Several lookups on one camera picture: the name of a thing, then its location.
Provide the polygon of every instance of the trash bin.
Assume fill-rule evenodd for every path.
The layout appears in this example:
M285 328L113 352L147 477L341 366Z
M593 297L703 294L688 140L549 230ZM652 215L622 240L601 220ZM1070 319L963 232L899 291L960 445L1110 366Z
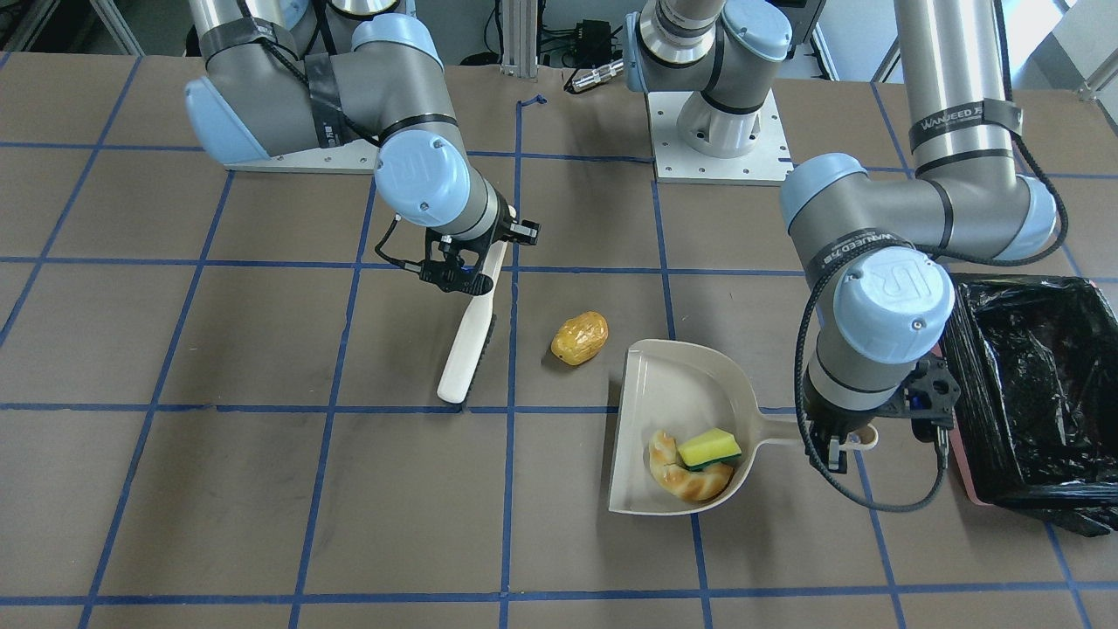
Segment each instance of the trash bin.
M1081 535L1118 530L1118 323L1081 277L953 274L941 340L978 499Z

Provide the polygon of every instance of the light blue joint cap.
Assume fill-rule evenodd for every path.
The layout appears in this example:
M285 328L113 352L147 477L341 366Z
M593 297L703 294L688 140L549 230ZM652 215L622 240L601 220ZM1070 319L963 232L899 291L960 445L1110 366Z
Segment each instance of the light blue joint cap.
M641 68L641 44L636 38L641 37L639 12L632 12L625 16L625 50L622 59L625 61L625 85L629 92L648 93L648 86L644 84L644 70Z
M1029 185L1029 212L1010 246L994 259L1021 259L1039 251L1055 230L1055 199L1041 180L1017 174Z
M863 255L835 288L835 324L846 343L870 361L911 363L939 343L955 307L942 266L908 247Z
M796 215L815 198L815 194L855 172L865 173L865 169L846 153L826 153L799 164L780 185L780 211L784 213L785 228L792 227Z
M385 142L377 160L377 191L407 220L438 227L465 209L470 165L446 137L420 128L400 131Z
M303 13L306 12L307 4L311 0L284 0L283 2L283 21L284 28L291 30L295 28L299 20L303 19Z
M267 159L268 152L208 77L187 84L187 115L202 147L221 163Z
M370 41L394 41L423 50L438 61L438 67L446 69L443 59L438 58L438 53L435 50L435 40L430 38L430 31L411 16L383 13L361 22L361 26L353 31L350 46L357 50L359 46Z
M722 9L726 30L759 57L783 61L792 46L792 25L784 11L765 0L728 0Z

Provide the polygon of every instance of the white dustpan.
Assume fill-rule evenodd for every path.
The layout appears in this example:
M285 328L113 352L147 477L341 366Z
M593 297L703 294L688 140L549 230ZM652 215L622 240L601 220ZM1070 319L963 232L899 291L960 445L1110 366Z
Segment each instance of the white dustpan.
M705 503L681 501L660 487L648 473L653 433L664 430L682 444L712 428L732 433L741 447L729 486ZM872 426L858 437L858 444L850 441L843 449L869 450L878 444ZM749 379L733 361L690 343L639 341L625 360L609 511L674 516L717 507L741 488L757 449L766 444L793 446L799 449L796 455L803 452L796 422L762 416Z

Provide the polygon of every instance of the bread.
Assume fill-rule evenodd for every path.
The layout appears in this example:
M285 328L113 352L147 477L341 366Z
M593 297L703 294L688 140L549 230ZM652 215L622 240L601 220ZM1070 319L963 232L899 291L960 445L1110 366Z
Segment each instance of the bread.
M648 471L673 496L701 503L718 496L730 484L733 468L714 464L701 471L690 471L679 464L675 438L657 430L648 442Z

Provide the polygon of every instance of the yellow potato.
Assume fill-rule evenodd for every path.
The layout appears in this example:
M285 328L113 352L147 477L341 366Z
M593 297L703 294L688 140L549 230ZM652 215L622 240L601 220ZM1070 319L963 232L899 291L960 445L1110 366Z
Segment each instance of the yellow potato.
M609 326L606 318L590 309L567 320L551 340L551 354L568 365L581 365L597 356L607 339Z

